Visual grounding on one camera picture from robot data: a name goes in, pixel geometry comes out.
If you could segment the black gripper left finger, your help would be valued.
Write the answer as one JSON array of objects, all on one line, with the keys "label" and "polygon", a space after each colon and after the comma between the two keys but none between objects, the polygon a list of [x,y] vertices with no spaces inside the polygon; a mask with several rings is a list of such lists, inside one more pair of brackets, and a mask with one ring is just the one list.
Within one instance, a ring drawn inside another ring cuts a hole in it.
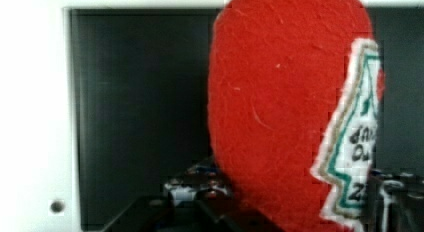
[{"label": "black gripper left finger", "polygon": [[228,197],[195,199],[174,206],[166,197],[133,202],[102,232],[284,232],[259,211]]}]

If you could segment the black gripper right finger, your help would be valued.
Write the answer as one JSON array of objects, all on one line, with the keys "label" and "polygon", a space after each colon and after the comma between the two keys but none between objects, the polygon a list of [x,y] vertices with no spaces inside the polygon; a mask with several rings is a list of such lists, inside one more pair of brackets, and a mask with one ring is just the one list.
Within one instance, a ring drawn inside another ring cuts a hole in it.
[{"label": "black gripper right finger", "polygon": [[423,178],[371,173],[361,222],[365,232],[424,232]]}]

